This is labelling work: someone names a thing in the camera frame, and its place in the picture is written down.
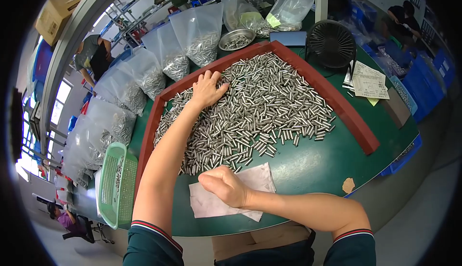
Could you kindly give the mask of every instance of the green plastic bin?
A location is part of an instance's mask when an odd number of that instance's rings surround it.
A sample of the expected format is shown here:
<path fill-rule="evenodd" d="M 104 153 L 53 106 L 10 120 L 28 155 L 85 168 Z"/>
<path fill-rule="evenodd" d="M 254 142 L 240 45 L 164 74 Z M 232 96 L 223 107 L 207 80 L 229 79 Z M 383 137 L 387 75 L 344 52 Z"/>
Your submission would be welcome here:
<path fill-rule="evenodd" d="M 117 186 L 117 165 L 121 159 L 122 171 Z M 127 152 L 123 143 L 109 145 L 101 170 L 98 205 L 104 221 L 112 229 L 132 221 L 137 166 L 138 160 Z"/>

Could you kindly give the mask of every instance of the cloth rag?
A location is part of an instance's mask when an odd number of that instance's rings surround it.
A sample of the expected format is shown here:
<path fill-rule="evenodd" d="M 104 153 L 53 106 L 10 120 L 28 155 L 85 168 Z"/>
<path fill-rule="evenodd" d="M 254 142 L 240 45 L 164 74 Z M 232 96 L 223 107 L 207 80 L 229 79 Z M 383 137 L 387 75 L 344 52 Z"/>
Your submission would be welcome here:
<path fill-rule="evenodd" d="M 276 193 L 269 163 L 240 171 L 236 175 L 251 189 Z M 194 218 L 243 214 L 259 222 L 263 215 L 263 212 L 260 211 L 242 210 L 228 206 L 215 194 L 204 189 L 200 183 L 190 184 L 189 193 Z"/>

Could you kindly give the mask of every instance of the striped sleeve cuff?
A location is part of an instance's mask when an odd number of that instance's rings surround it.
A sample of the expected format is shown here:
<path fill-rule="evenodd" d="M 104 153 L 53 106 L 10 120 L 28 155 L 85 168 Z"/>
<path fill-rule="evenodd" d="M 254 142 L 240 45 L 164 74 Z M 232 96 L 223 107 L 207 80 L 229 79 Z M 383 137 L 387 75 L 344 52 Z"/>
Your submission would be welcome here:
<path fill-rule="evenodd" d="M 368 229 L 356 229 L 356 230 L 352 230 L 352 231 L 349 231 L 347 233 L 341 234 L 340 236 L 338 236 L 334 240 L 334 243 L 339 241 L 339 240 L 342 240 L 343 238 L 351 237 L 351 236 L 354 236 L 354 235 L 371 235 L 372 237 L 374 237 L 371 230 L 368 230 Z"/>
<path fill-rule="evenodd" d="M 178 251 L 180 251 L 181 254 L 183 254 L 183 248 L 181 248 L 180 244 L 178 244 L 175 240 L 173 240 L 173 238 L 168 235 L 167 233 L 165 233 L 164 230 L 160 229 L 159 227 L 157 226 L 154 226 L 152 225 L 151 223 L 147 223 L 147 222 L 144 222 L 144 221 L 140 221 L 140 220 L 135 220 L 135 221 L 132 221 L 132 228 L 136 227 L 136 228 L 145 228 L 145 229 L 148 229 L 158 235 L 161 235 L 162 237 L 164 237 L 165 239 L 167 239 L 168 242 L 170 242 L 176 249 L 178 249 Z"/>

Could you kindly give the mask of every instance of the gray t-shirt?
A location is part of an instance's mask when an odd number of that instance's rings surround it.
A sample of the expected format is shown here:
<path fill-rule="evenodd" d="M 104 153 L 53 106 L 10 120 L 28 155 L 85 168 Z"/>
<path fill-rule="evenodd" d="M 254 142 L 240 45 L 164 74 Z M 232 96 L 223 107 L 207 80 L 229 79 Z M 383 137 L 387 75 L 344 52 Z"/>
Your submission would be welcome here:
<path fill-rule="evenodd" d="M 98 49 L 99 34 L 90 35 L 84 40 L 82 52 L 75 55 L 75 68 L 77 71 L 86 68 L 91 71 L 90 60 Z"/>

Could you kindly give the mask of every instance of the fan grille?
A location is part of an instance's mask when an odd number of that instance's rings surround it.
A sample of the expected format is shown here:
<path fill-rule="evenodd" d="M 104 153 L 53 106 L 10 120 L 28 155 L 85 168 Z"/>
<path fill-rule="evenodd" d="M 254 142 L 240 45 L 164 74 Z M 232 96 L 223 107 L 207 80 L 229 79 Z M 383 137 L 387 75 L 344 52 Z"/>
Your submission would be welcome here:
<path fill-rule="evenodd" d="M 313 25 L 308 46 L 321 64 L 331 68 L 347 66 L 356 53 L 351 32 L 333 20 L 322 20 Z"/>

